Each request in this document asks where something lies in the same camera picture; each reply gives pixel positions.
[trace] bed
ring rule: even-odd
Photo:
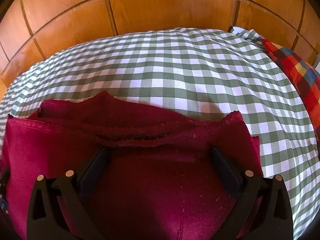
[[[284,177],[297,239],[320,205],[315,131],[261,40],[312,65],[319,27],[308,0],[14,0],[0,22],[0,142],[7,114],[102,90],[197,120],[239,110],[265,177]]]

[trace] colorful plaid pillow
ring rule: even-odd
[[[320,157],[320,74],[292,50],[265,39],[262,43],[300,95],[315,129]]]

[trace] black clamp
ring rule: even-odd
[[[255,176],[249,170],[241,172],[237,164],[228,160],[217,148],[212,149],[209,157],[225,190],[237,199],[237,203],[211,240],[237,239],[256,198],[261,196],[262,200],[251,230],[238,239],[293,239],[289,196],[280,175],[267,179]],[[108,151],[103,148],[76,171],[67,171],[64,176],[53,179],[39,175],[29,203],[28,240],[105,240],[89,218],[80,199],[90,195],[108,160]],[[81,238],[70,233],[57,196],[64,198]]]

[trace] red fabric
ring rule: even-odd
[[[84,205],[109,239],[209,239],[234,205],[210,165],[212,146],[263,176],[259,138],[239,112],[197,122],[106,92],[81,103],[47,100],[6,125],[0,165],[11,168],[9,214],[22,238],[36,177],[76,169],[101,144],[111,162]]]

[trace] white and green checkered fabric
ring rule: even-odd
[[[293,85],[264,53],[253,30],[177,28],[99,39],[58,52],[18,77],[0,105],[27,117],[46,99],[82,101],[102,90],[198,120],[239,110],[260,137],[265,177],[281,174],[292,206],[294,239],[320,205],[314,129]]]

